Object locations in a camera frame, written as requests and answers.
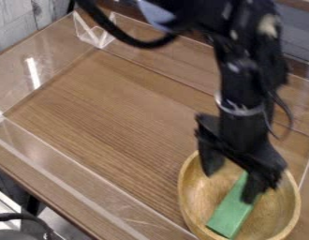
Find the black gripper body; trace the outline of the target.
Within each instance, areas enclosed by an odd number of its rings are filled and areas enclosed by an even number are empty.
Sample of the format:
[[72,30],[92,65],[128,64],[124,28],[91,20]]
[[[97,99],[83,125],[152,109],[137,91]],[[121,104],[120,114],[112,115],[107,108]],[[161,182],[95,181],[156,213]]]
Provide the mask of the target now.
[[274,105],[258,104],[242,111],[224,107],[218,109],[220,116],[205,112],[196,115],[197,148],[200,140],[209,142],[225,159],[230,159],[248,173],[268,174],[269,188],[276,189],[288,163],[269,140]]

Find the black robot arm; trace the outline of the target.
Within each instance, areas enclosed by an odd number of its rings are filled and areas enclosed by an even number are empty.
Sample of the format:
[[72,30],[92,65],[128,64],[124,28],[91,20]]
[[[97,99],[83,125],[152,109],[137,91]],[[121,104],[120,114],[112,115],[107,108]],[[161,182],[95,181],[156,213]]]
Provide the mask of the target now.
[[252,204],[278,182],[288,164],[269,141],[274,108],[288,110],[278,89],[288,83],[282,23],[274,0],[135,0],[164,37],[141,40],[107,17],[96,0],[75,0],[120,41],[156,49],[197,31],[214,47],[220,70],[218,115],[196,115],[202,171],[213,175],[232,160],[246,172],[241,200]]

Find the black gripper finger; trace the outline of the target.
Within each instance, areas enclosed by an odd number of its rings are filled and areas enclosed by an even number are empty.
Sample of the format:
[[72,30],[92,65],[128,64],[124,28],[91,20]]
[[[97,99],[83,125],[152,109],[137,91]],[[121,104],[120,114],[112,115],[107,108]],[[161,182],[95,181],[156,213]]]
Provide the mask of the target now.
[[225,157],[214,149],[214,146],[202,140],[198,141],[198,154],[202,171],[210,177],[222,168]]
[[248,204],[253,204],[257,196],[264,193],[269,187],[269,175],[262,172],[249,172],[241,195],[242,201]]

